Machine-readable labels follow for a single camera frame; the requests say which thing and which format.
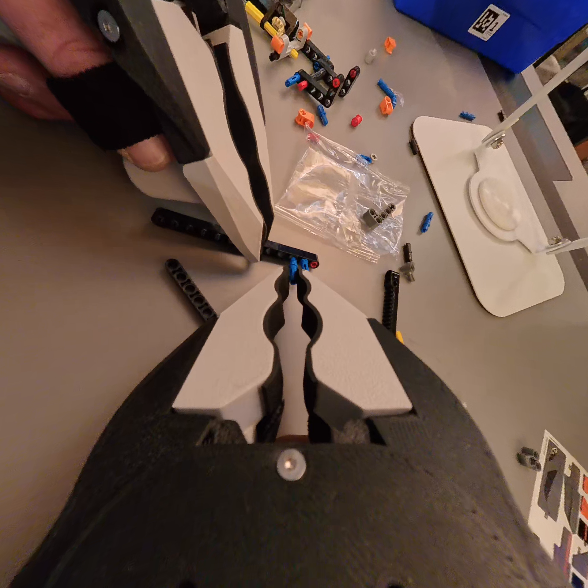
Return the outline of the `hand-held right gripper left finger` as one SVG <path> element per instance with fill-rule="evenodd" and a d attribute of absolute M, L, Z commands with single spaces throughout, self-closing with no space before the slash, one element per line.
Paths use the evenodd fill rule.
<path fill-rule="evenodd" d="M 234 421 L 249 443 L 275 440 L 284 406 L 275 337 L 289 290 L 289 269 L 275 268 L 212 322 L 175 411 Z"/>

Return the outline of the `sticker sheet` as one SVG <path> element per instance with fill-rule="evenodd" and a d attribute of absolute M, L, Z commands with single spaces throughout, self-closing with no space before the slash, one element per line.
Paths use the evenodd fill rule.
<path fill-rule="evenodd" d="M 547 430 L 527 519 L 573 587 L 587 587 L 587 469 Z"/>

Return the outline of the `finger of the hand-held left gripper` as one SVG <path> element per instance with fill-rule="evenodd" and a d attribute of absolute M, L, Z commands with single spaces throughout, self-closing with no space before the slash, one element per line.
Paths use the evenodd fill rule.
<path fill-rule="evenodd" d="M 232 83 L 227 76 L 226 28 L 243 30 L 262 106 L 261 85 L 243 1 L 153 1 L 153 9 L 187 91 L 208 153 L 184 164 L 191 188 L 246 259 L 259 261 L 273 222 L 254 202 L 246 167 L 231 131 Z"/>
<path fill-rule="evenodd" d="M 273 222 L 274 202 L 265 120 L 243 30 L 226 28 L 227 76 L 232 83 L 231 131 L 249 178 L 254 202 L 265 222 Z"/>

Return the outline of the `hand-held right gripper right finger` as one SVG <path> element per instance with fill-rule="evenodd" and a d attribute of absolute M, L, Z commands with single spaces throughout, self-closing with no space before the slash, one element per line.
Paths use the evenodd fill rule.
<path fill-rule="evenodd" d="M 310 444 L 386 445 L 374 418 L 413 405 L 368 317 L 309 270 L 296 276 Z"/>

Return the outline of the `black lego gear rack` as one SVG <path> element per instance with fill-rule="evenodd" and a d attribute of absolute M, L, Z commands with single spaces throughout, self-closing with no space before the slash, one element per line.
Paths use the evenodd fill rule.
<path fill-rule="evenodd" d="M 388 270 L 384 277 L 384 296 L 382 325 L 397 334 L 398 324 L 398 306 L 399 306 L 399 288 L 401 276 L 393 270 Z"/>

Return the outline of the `blue storage bin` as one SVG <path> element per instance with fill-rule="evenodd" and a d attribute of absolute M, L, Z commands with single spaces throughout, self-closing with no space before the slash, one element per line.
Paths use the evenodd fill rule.
<path fill-rule="evenodd" d="M 587 25 L 587 1 L 394 1 L 401 13 L 520 73 Z"/>

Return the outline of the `clear plastic zip bag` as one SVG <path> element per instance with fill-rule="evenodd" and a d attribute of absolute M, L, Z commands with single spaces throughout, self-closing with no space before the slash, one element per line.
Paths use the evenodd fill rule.
<path fill-rule="evenodd" d="M 409 187 L 381 173 L 374 163 L 364 165 L 351 149 L 320 136 L 319 144 L 306 141 L 307 148 L 276 204 L 276 213 L 365 261 L 399 256 Z M 362 214 L 390 203 L 397 206 L 393 217 L 368 231 Z"/>

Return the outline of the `dark grey lego angle beam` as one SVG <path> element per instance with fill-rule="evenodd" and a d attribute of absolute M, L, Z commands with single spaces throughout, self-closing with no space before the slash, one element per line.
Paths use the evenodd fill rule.
<path fill-rule="evenodd" d="M 386 219 L 393 217 L 396 210 L 397 206 L 394 203 L 390 203 L 379 210 L 367 209 L 362 214 L 361 220 L 368 231 L 373 231 L 383 224 Z"/>

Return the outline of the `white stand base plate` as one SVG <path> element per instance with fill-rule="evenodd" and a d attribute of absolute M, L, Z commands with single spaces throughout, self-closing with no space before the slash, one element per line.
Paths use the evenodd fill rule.
<path fill-rule="evenodd" d="M 564 276 L 506 146 L 482 145 L 490 129 L 475 123 L 420 116 L 412 136 L 480 304 L 506 317 L 560 296 Z M 514 227 L 488 215 L 481 186 L 506 190 Z"/>

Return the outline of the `black lego frame assembly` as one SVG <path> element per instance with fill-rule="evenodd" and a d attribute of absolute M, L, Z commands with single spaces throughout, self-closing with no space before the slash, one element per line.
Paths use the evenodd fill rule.
<path fill-rule="evenodd" d="M 319 106 L 328 109 L 337 98 L 345 98 L 357 83 L 361 68 L 356 65 L 346 75 L 339 73 L 327 53 L 315 45 L 310 25 L 298 19 L 293 1 L 244 1 L 250 20 L 267 36 L 271 63 L 308 61 L 309 69 L 299 66 L 285 86 L 307 93 Z"/>

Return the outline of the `bent blue lego connector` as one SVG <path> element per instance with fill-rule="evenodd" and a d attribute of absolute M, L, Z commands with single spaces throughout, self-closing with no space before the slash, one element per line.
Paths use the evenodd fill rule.
<path fill-rule="evenodd" d="M 400 92 L 395 91 L 382 78 L 377 81 L 378 87 L 384 92 L 392 104 L 392 108 L 402 107 L 404 105 L 404 98 Z"/>

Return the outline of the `person's left hand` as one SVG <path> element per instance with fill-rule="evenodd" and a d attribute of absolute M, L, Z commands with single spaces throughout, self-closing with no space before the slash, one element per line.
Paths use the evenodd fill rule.
<path fill-rule="evenodd" d="M 72 121 L 47 79 L 111 63 L 99 33 L 69 1 L 1 1 L 1 22 L 19 42 L 1 42 L 1 98 L 36 119 Z"/>

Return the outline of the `long black lego beam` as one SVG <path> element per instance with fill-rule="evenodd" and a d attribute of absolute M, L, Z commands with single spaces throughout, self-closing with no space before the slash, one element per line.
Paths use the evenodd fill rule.
<path fill-rule="evenodd" d="M 216 224 L 190 217 L 165 208 L 157 208 L 151 216 L 151 223 L 166 229 L 210 243 L 222 252 L 241 255 L 227 234 Z"/>
<path fill-rule="evenodd" d="M 165 268 L 173 282 L 179 287 L 204 322 L 217 319 L 218 314 L 177 259 L 166 260 Z"/>

